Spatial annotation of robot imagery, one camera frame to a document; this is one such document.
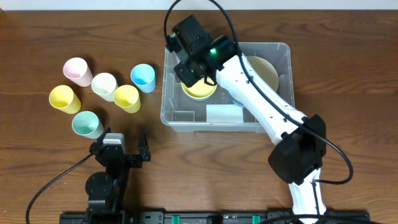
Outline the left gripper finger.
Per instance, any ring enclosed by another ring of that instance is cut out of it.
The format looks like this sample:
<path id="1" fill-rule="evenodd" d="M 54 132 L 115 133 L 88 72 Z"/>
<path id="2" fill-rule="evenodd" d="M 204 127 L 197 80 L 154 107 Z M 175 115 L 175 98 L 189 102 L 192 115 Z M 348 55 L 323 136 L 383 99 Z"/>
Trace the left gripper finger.
<path id="1" fill-rule="evenodd" d="M 146 130 L 143 130 L 139 142 L 138 142 L 138 150 L 139 154 L 142 156 L 148 156 L 149 155 L 149 146 L 147 143 L 147 137 L 146 137 Z"/>
<path id="2" fill-rule="evenodd" d="M 98 141 L 99 142 L 103 142 L 103 139 L 105 138 L 105 136 L 108 134 L 108 133 L 110 133 L 111 132 L 111 128 L 110 127 L 107 127 L 104 131 L 103 131 L 103 133 L 101 134 L 101 136 L 98 138 Z"/>

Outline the white small bowl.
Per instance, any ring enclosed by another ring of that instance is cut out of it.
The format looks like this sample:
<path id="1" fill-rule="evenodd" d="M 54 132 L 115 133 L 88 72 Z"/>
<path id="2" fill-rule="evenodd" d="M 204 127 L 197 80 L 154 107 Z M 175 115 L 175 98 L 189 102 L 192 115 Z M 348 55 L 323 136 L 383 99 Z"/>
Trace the white small bowl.
<path id="1" fill-rule="evenodd" d="M 202 78 L 192 87 L 187 87 L 182 83 L 182 90 L 184 93 L 193 100 L 203 101 L 209 98 L 217 89 L 218 85 L 214 85 L 211 79 L 208 80 L 211 85 L 205 83 L 205 79 Z"/>

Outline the beige large bowl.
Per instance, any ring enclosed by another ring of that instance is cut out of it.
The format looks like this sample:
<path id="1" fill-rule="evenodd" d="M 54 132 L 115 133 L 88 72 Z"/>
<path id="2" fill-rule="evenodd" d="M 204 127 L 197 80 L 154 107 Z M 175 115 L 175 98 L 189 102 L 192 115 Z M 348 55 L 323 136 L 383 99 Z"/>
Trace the beige large bowl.
<path id="1" fill-rule="evenodd" d="M 279 77 L 274 66 L 266 59 L 258 56 L 247 56 L 256 73 L 274 90 L 279 87 Z"/>

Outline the blue cup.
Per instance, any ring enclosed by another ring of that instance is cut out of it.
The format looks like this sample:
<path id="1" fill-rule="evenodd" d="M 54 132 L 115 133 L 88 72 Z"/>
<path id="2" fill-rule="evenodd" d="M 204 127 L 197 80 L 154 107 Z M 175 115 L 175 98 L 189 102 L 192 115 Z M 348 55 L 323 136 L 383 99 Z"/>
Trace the blue cup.
<path id="1" fill-rule="evenodd" d="M 155 90 L 155 70 L 148 64 L 136 65 L 131 70 L 131 80 L 144 93 L 151 93 Z"/>

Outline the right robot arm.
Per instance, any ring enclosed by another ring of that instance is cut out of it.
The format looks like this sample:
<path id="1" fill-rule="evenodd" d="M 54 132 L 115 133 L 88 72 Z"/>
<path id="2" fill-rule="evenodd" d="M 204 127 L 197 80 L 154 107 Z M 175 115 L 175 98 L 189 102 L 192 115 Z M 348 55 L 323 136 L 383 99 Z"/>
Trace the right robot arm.
<path id="1" fill-rule="evenodd" d="M 200 80 L 219 84 L 232 93 L 260 122 L 275 148 L 268 161 L 273 171 L 289 185 L 296 215 L 324 215 L 320 185 L 322 157 L 326 144 L 325 123 L 318 115 L 306 117 L 283 100 L 254 71 L 236 43 L 225 35 L 216 39 L 207 33 L 195 16 L 172 28 L 167 48 L 177 54 L 174 72 L 186 86 Z"/>

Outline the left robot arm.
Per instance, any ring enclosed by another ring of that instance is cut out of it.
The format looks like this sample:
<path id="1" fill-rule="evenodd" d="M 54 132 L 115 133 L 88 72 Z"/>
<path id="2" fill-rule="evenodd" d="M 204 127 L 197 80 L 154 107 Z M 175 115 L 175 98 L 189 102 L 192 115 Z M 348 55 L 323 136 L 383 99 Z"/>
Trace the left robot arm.
<path id="1" fill-rule="evenodd" d="M 143 162 L 151 160 L 145 131 L 139 138 L 137 148 L 137 154 L 127 153 L 124 135 L 112 133 L 110 128 L 106 128 L 91 144 L 90 153 L 106 170 L 92 174 L 86 181 L 88 208 L 85 223 L 139 223 L 136 212 L 123 208 L 123 198 L 130 169 L 141 168 Z"/>

